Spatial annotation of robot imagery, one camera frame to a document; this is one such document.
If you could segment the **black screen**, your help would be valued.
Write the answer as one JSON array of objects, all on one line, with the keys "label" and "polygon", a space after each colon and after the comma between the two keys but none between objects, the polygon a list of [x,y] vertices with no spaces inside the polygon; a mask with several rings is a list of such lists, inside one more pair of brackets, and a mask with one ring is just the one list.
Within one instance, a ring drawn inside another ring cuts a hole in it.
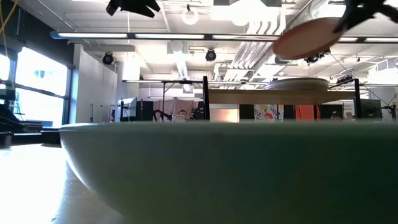
[{"label": "black screen", "polygon": [[362,118],[382,120],[380,100],[361,99]]}]

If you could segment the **black aluminium table frame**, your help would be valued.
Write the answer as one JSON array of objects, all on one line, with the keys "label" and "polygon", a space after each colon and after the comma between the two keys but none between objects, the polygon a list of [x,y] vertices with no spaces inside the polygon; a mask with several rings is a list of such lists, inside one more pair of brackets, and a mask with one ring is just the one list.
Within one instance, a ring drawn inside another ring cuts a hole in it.
[{"label": "black aluminium table frame", "polygon": [[20,144],[58,144],[58,129],[43,128],[38,121],[20,121],[8,109],[0,104],[0,149]]}]

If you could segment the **colourful floral poster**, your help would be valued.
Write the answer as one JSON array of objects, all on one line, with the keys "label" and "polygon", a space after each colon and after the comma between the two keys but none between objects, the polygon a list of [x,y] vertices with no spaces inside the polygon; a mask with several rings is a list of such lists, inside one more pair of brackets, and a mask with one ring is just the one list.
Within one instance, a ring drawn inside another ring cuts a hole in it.
[{"label": "colourful floral poster", "polygon": [[262,120],[276,120],[278,119],[277,105],[254,105],[254,119],[256,121]]}]

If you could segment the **pink cloth banner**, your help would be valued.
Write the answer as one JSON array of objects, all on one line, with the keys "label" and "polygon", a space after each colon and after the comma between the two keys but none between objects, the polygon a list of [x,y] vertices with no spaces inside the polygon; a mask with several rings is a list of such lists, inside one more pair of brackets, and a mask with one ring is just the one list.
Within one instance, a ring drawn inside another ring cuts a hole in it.
[{"label": "pink cloth banner", "polygon": [[197,102],[191,100],[158,100],[153,104],[153,120],[157,122],[188,121]]}]

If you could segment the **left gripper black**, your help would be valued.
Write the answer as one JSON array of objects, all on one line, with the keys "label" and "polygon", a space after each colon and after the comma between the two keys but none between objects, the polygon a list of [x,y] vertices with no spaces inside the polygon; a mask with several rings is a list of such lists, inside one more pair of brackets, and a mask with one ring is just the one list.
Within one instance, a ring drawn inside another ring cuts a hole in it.
[{"label": "left gripper black", "polygon": [[154,18],[155,12],[160,11],[160,6],[156,0],[137,0],[138,7],[136,9],[135,0],[109,0],[106,6],[106,12],[113,16],[115,12],[120,9],[121,11],[135,12],[142,16]]}]

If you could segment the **large bright window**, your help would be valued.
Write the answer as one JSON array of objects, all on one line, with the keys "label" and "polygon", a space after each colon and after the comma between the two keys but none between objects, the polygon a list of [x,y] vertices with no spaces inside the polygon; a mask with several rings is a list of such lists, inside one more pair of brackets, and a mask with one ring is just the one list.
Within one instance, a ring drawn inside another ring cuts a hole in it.
[{"label": "large bright window", "polygon": [[40,122],[57,128],[64,122],[69,69],[55,60],[24,47],[11,58],[0,53],[0,89],[15,88],[11,112],[19,121]]}]

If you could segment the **grey computer monitor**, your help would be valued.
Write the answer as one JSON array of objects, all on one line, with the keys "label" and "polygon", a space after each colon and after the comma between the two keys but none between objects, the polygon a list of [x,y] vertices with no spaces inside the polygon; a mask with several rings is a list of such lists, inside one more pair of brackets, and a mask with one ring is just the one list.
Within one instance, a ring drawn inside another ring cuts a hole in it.
[{"label": "grey computer monitor", "polygon": [[136,117],[137,98],[125,98],[118,101],[118,121],[132,121]]}]

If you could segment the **black ceiling track fixture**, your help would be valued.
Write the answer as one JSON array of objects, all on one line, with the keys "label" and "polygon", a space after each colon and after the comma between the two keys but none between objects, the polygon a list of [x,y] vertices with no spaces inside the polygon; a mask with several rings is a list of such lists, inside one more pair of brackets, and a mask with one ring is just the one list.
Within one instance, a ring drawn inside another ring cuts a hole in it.
[{"label": "black ceiling track fixture", "polygon": [[316,63],[317,61],[319,61],[321,58],[323,58],[325,55],[329,54],[331,51],[330,49],[326,49],[323,50],[321,52],[316,53],[313,56],[310,57],[306,57],[303,60],[307,63],[307,64],[312,64],[312,63]]}]

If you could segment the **mint green plate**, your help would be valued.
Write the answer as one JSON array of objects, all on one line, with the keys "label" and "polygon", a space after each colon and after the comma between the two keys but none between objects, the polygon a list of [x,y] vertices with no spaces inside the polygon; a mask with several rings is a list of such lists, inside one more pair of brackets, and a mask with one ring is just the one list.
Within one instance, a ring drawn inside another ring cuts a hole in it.
[{"label": "mint green plate", "polygon": [[398,224],[398,123],[60,129],[81,182],[133,224]]}]

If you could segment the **pale pink plate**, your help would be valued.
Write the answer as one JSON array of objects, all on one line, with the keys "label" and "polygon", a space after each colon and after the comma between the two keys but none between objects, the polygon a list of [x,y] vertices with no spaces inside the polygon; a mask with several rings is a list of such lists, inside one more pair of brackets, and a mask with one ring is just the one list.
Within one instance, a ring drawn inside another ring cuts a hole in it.
[{"label": "pale pink plate", "polygon": [[327,91],[326,80],[288,79],[268,83],[265,90],[297,90],[297,91]]}]

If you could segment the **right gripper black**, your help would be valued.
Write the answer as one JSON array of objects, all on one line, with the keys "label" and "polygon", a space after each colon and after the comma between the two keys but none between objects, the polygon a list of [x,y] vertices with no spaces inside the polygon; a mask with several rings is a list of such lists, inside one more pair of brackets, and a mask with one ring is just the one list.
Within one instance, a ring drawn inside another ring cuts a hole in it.
[{"label": "right gripper black", "polygon": [[333,29],[333,33],[349,30],[357,25],[354,14],[372,16],[380,12],[387,17],[398,17],[398,9],[386,4],[386,0],[348,0],[348,8]]}]

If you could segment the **long ceiling light strip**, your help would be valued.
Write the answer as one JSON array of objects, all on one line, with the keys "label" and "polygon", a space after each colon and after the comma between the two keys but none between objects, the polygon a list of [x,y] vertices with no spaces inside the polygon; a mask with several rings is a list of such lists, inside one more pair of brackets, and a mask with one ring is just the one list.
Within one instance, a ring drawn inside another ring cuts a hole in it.
[{"label": "long ceiling light strip", "polygon": [[[109,32],[50,32],[53,39],[84,40],[203,40],[203,41],[249,41],[275,42],[279,35],[249,34],[178,34],[178,33],[109,33]],[[398,37],[387,36],[342,36],[339,44],[398,44]]]}]

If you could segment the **terracotta plate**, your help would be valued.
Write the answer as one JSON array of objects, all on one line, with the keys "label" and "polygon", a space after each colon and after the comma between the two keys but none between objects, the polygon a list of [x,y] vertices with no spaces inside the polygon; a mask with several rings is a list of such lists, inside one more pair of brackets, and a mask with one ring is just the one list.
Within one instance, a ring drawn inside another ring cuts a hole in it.
[{"label": "terracotta plate", "polygon": [[335,44],[345,30],[334,33],[338,17],[323,17],[304,22],[281,35],[272,50],[283,60],[297,60],[314,56]]}]

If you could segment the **orange red cloth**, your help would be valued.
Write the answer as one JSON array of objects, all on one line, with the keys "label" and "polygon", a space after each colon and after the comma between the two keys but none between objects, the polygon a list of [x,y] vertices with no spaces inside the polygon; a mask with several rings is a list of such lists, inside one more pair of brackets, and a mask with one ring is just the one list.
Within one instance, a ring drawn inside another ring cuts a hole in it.
[{"label": "orange red cloth", "polygon": [[320,119],[320,109],[318,105],[295,105],[295,119],[313,121]]}]

